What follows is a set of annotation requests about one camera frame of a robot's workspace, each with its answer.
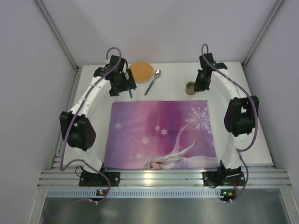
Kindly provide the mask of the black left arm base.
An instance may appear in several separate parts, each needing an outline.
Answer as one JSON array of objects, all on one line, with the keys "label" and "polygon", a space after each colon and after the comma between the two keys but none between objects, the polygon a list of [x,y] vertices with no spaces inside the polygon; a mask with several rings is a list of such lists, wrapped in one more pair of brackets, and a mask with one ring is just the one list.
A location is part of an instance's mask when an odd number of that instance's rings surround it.
[{"label": "black left arm base", "polygon": [[[110,181],[111,187],[118,187],[120,183],[120,172],[106,171],[102,168],[101,173]],[[89,173],[82,166],[77,166],[75,174],[79,177],[80,187],[108,187],[108,181],[98,173]]]}]

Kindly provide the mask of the small grey cup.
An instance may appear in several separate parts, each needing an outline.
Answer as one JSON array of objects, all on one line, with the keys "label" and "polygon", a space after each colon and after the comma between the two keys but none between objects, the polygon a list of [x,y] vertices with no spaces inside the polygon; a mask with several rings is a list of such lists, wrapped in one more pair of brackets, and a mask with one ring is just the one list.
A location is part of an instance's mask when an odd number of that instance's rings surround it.
[{"label": "small grey cup", "polygon": [[194,82],[188,82],[185,86],[185,92],[187,95],[193,96],[196,94],[195,90],[195,83]]}]

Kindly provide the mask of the purple Frozen placemat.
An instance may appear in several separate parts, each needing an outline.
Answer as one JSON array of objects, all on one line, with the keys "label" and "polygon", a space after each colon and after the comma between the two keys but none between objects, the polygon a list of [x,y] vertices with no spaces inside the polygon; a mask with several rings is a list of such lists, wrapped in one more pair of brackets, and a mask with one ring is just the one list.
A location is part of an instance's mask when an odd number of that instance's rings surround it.
[{"label": "purple Frozen placemat", "polygon": [[107,168],[193,169],[218,163],[206,100],[112,104]]}]

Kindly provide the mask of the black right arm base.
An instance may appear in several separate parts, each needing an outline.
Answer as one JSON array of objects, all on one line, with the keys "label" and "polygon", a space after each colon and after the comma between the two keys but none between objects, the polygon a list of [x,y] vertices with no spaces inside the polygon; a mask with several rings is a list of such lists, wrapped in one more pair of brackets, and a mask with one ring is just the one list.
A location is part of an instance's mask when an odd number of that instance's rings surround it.
[{"label": "black right arm base", "polygon": [[244,173],[241,166],[237,168],[226,168],[220,161],[216,171],[202,173],[204,186],[216,188],[220,186],[243,186],[245,184]]}]

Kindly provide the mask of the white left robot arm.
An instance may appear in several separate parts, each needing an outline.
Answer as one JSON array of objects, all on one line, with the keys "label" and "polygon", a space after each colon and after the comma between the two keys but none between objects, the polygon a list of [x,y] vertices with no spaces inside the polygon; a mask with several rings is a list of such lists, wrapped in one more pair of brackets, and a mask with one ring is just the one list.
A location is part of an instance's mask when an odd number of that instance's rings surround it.
[{"label": "white left robot arm", "polygon": [[85,171],[99,173],[103,163],[93,149],[96,140],[96,132],[91,124],[93,114],[106,95],[116,97],[122,92],[135,89],[135,80],[127,60],[112,55],[109,63],[94,72],[80,100],[69,111],[61,112],[61,155],[64,156],[65,148],[69,146],[79,154],[76,160],[84,164]]}]

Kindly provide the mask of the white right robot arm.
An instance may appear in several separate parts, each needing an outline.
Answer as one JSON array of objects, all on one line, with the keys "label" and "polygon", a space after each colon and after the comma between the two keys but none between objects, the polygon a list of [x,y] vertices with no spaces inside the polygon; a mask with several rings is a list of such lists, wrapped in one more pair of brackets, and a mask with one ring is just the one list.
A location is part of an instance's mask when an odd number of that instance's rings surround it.
[{"label": "white right robot arm", "polygon": [[257,138],[259,99],[236,83],[229,75],[226,64],[217,63],[212,53],[202,54],[199,63],[201,69],[198,70],[195,91],[208,91],[210,84],[213,84],[228,104],[224,116],[228,140],[221,164],[226,169],[238,168],[241,164],[239,156],[250,150]]}]

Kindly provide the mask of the round wooden plate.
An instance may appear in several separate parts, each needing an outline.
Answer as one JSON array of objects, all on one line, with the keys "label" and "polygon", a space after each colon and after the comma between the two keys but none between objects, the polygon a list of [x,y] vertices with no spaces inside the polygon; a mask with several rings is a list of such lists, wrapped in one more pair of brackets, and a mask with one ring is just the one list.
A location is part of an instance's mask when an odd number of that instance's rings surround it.
[{"label": "round wooden plate", "polygon": [[153,67],[147,62],[135,62],[132,63],[129,68],[132,71],[136,83],[147,82],[153,77]]}]

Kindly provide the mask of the spoon with teal handle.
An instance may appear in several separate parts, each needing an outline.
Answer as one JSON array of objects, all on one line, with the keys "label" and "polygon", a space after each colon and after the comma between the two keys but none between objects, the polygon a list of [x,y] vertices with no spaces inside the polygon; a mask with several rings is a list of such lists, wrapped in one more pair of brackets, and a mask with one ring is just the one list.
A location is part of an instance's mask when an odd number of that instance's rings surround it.
[{"label": "spoon with teal handle", "polygon": [[148,95],[148,93],[149,93],[149,91],[150,91],[152,85],[154,84],[154,82],[155,82],[160,76],[161,76],[161,70],[160,70],[160,69],[157,69],[157,70],[155,71],[154,75],[153,75],[153,77],[154,77],[153,80],[151,81],[150,85],[148,86],[148,88],[147,88],[147,90],[146,90],[146,92],[145,92],[145,94],[144,94],[145,96]]}]

